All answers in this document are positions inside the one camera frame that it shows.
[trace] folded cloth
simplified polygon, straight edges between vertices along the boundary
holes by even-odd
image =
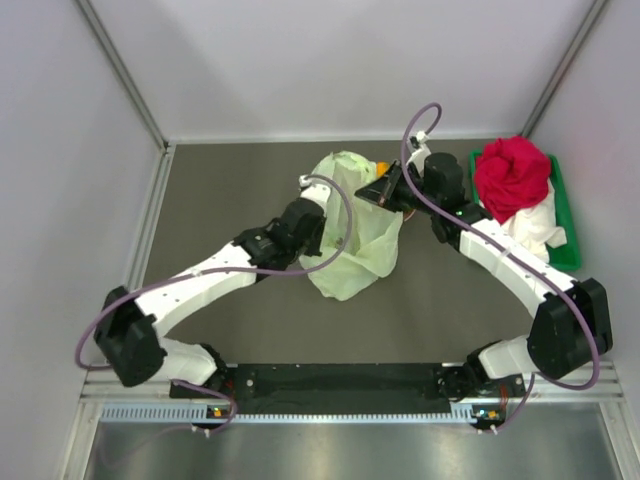
[[[523,208],[502,224],[502,229],[540,260],[549,263],[545,244],[556,248],[567,243],[564,228],[556,226],[555,191],[548,181],[549,194],[535,207]]]
[[[476,160],[473,181],[487,210],[501,224],[549,194],[551,161],[524,137],[498,139]]]

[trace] green basket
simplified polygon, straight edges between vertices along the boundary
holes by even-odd
[[[480,203],[478,198],[478,191],[473,181],[473,177],[476,173],[476,158],[482,155],[482,151],[475,150],[471,152],[469,157],[469,173],[471,175],[471,194],[473,195],[473,201]],[[564,272],[571,272],[578,270],[582,266],[582,257],[580,256],[580,247],[578,246],[578,237],[576,236],[576,229],[573,226],[573,218],[571,217],[571,208],[569,207],[569,199],[567,198],[567,192],[564,188],[564,182],[562,181],[562,172],[560,171],[560,165],[558,165],[558,159],[553,155],[549,155],[551,160],[551,185],[555,189],[555,204],[556,204],[556,224],[564,228],[567,234],[567,243],[558,248],[551,248],[547,246],[549,252],[549,265],[557,270]]]

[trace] wall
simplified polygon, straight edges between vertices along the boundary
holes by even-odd
[[[519,131],[590,0],[93,0],[165,135],[254,141]]]
[[[611,2],[534,135],[558,155],[585,260],[606,287],[613,359],[640,419],[640,3]]]
[[[0,64],[0,477],[50,479],[158,151],[72,2],[3,2]]]

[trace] light green plastic bag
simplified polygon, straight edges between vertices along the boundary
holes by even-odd
[[[376,179],[376,164],[356,153],[332,153],[313,173],[332,178],[345,190],[353,209],[353,232],[342,255],[322,270],[309,274],[309,279],[325,297],[348,300],[393,271],[398,258],[402,213],[392,213],[354,197],[358,188]],[[300,257],[302,267],[318,265],[335,253],[346,229],[346,209],[340,195],[332,192],[320,245],[322,256]]]

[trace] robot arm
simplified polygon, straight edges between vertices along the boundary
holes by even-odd
[[[176,275],[193,278],[152,290],[116,309],[98,325],[94,340],[124,386],[150,378],[181,379],[195,385],[224,377],[226,365],[208,345],[165,338],[178,323],[214,300],[253,285],[267,275],[256,269],[285,270],[301,254],[320,255],[330,195],[328,186],[300,178],[300,197],[264,227],[246,230],[222,250]],[[201,275],[213,268],[234,271]],[[118,287],[105,307],[128,292]]]
[[[534,318],[531,333],[498,341],[472,352],[464,365],[467,383],[479,387],[514,374],[541,372],[559,379],[591,360],[585,335],[569,307],[539,278],[525,271],[507,254],[524,261],[573,299],[587,320],[598,353],[612,346],[606,292],[593,279],[578,282],[555,270],[518,244],[479,205],[465,198],[463,172],[446,153],[431,154],[424,141],[411,139],[414,153],[408,161],[409,176],[421,192],[448,213],[496,240],[504,252],[471,231],[434,213],[411,191],[396,162],[378,180],[356,191],[356,196],[390,211],[416,209],[431,216],[432,230],[441,243],[479,263],[524,304]]]

